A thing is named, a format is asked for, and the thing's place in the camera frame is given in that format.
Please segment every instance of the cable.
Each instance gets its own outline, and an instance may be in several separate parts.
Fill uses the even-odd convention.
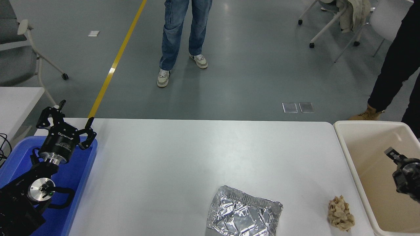
[[[9,146],[10,152],[12,152],[12,145],[7,140],[7,134],[0,133],[0,137],[3,138],[3,143],[0,145],[0,160],[2,160],[2,159],[6,160],[9,157],[9,155],[6,156],[4,154],[3,146],[4,146],[5,143],[7,143],[8,146]]]

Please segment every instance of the white chair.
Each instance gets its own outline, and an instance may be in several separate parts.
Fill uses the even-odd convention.
[[[313,37],[313,39],[309,42],[309,47],[310,48],[314,48],[315,47],[315,40],[317,40],[319,38],[319,36],[321,36],[328,28],[331,27],[331,25],[336,22],[339,17],[346,11],[347,6],[348,6],[348,2],[344,1],[344,7],[342,9],[342,11],[339,11],[339,8],[336,6],[335,1],[333,1],[332,3],[324,3],[320,0],[314,0],[314,2],[308,7],[308,9],[306,9],[303,14],[299,17],[298,20],[298,24],[301,25],[303,23],[303,17],[306,15],[306,13],[308,13],[308,11],[316,4],[316,3],[321,4],[322,9],[325,11],[329,11],[332,12],[334,14],[333,19],[321,30],[319,31],[319,33],[317,35],[315,35],[315,37]]]
[[[64,80],[68,79],[68,76],[35,47],[32,29],[28,20],[22,20],[20,24],[17,22],[9,0],[0,0],[0,44],[25,41],[25,34],[31,44],[0,51],[0,86],[13,86],[38,75],[39,84],[45,89],[45,94],[52,104],[56,105],[41,80],[43,60],[56,68]]]
[[[378,6],[376,6],[374,12],[370,16],[369,22],[366,22],[358,30],[334,62],[337,62],[341,55],[343,55],[344,51],[350,46],[355,37],[361,35],[364,26],[371,26],[378,35],[383,37],[381,44],[373,55],[374,57],[385,40],[394,41],[398,29],[401,26],[402,19],[412,5],[413,1],[411,0],[380,0]]]

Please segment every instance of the person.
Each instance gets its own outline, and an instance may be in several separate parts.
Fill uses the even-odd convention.
[[[349,120],[378,120],[402,87],[402,83],[419,67],[420,0],[415,0],[389,47],[381,73],[367,101],[366,111],[350,117]],[[420,75],[411,92],[402,122],[411,128],[417,138],[420,138]]]
[[[189,36],[189,56],[201,69],[208,67],[201,54],[209,11],[213,0],[191,0],[192,24]],[[178,57],[181,33],[190,0],[165,1],[165,25],[163,27],[162,57],[160,59],[157,86],[166,87],[171,70]]]

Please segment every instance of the brown boot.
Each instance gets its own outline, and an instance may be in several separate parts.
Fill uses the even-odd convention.
[[[375,108],[368,104],[365,112],[350,117],[349,121],[377,121],[379,120],[379,116],[384,112],[384,110],[377,112]]]

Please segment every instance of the silver metal disc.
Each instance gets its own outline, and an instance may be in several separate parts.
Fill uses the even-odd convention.
[[[53,186],[55,187],[55,183],[54,181],[52,181],[49,178],[39,178],[37,180],[35,180],[28,189],[28,196],[31,200],[33,201],[37,201],[37,202],[42,202],[42,201],[47,201],[48,199],[50,199],[53,195],[49,195],[47,192],[45,191],[41,191],[41,186],[43,184],[45,184],[47,181],[51,181]]]

